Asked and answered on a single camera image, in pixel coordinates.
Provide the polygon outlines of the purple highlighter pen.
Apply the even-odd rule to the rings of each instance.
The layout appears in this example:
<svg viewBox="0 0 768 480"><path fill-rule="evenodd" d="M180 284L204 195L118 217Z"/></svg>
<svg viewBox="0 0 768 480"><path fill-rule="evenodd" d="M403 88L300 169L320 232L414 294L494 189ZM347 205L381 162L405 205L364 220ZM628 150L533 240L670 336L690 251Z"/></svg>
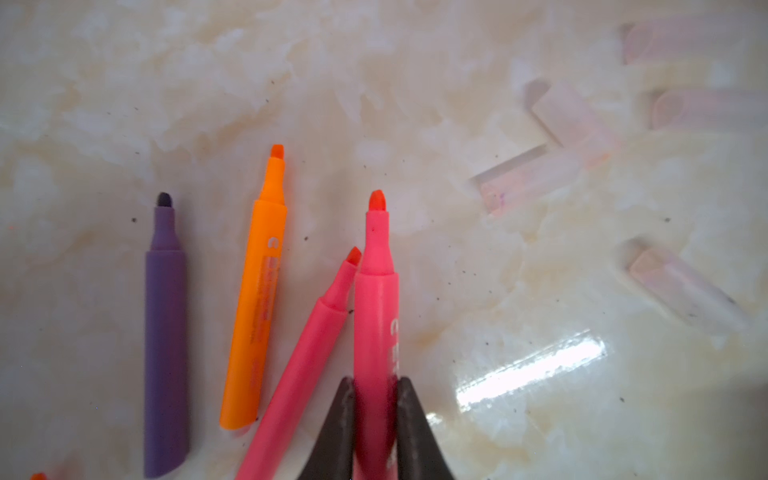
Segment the purple highlighter pen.
<svg viewBox="0 0 768 480"><path fill-rule="evenodd" d="M145 255L144 476L178 468L190 448L186 255L170 194L158 195Z"/></svg>

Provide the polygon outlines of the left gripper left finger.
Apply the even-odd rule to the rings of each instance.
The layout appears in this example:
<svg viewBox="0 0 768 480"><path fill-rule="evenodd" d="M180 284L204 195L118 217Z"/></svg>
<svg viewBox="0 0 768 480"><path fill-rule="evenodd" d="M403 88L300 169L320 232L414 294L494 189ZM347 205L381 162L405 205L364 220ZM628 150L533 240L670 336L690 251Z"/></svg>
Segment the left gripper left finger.
<svg viewBox="0 0 768 480"><path fill-rule="evenodd" d="M355 449L355 387L343 377L298 480L350 480Z"/></svg>

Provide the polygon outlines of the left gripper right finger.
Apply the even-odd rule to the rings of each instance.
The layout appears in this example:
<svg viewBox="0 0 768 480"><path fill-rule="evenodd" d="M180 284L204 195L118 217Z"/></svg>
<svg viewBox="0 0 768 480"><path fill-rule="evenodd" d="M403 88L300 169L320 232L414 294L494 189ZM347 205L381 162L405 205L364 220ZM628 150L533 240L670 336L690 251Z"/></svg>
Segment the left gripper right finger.
<svg viewBox="0 0 768 480"><path fill-rule="evenodd" d="M454 480L408 377L397 382L396 415L398 478Z"/></svg>

